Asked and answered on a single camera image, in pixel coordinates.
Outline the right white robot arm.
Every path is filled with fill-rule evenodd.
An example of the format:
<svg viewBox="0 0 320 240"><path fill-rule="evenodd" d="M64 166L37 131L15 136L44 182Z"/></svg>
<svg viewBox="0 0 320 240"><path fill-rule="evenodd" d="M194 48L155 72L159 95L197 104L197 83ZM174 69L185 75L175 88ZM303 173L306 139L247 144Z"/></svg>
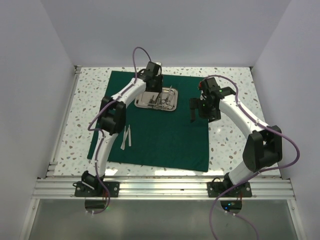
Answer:
<svg viewBox="0 0 320 240"><path fill-rule="evenodd" d="M227 196L235 196L250 177L282 160L281 129L269 126L255 116L239 100L238 87L220 87L214 76L204 78L198 85L199 98L189 99L190 121L196 117L210 122L227 115L246 139L242 162L225 174L222 190Z"/></svg>

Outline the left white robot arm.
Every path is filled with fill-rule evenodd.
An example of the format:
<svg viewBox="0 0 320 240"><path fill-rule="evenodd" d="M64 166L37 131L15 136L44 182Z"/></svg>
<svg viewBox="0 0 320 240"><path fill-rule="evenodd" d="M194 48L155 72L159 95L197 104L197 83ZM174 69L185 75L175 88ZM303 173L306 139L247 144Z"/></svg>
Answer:
<svg viewBox="0 0 320 240"><path fill-rule="evenodd" d="M95 148L93 170L86 170L76 185L76 197L109 197L104 184L106 164L112 146L126 126L127 107L144 92L161 93L163 88L162 66L148 62L146 68L135 73L134 78L118 93L103 97L100 110L93 119L96 128L89 124L88 130L101 133L100 142Z"/></svg>

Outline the green surgical cloth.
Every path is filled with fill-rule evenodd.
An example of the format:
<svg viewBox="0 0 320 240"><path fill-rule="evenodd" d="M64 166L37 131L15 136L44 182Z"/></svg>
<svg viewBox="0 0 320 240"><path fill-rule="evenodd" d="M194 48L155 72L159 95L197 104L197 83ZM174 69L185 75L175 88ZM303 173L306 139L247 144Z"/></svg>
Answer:
<svg viewBox="0 0 320 240"><path fill-rule="evenodd" d="M191 122L190 98L200 96L201 79L191 76L165 75L163 84L178 91L174 111L138 108L132 102L126 110L126 125L131 128L129 147L121 149L123 134L114 141L108 162L207 172L209 170L209 126L205 119ZM87 158L94 153L101 134L94 132Z"/></svg>

